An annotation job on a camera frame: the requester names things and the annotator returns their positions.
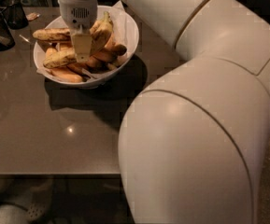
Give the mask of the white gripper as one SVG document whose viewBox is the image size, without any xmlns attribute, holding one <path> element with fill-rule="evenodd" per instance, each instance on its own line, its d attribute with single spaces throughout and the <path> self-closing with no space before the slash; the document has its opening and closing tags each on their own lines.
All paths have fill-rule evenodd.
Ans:
<svg viewBox="0 0 270 224">
<path fill-rule="evenodd" d="M 58 3 L 66 25 L 78 31 L 71 35 L 76 60 L 85 63 L 91 53 L 92 37 L 87 32 L 97 19 L 97 0 L 58 0 Z"/>
</svg>

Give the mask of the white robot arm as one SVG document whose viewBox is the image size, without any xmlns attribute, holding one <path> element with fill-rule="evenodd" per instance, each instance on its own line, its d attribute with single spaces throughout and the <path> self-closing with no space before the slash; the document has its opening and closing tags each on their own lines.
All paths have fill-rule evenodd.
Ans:
<svg viewBox="0 0 270 224">
<path fill-rule="evenodd" d="M 182 58 L 133 100 L 119 165 L 135 224 L 257 224 L 270 25 L 236 0 L 122 0 Z"/>
</svg>

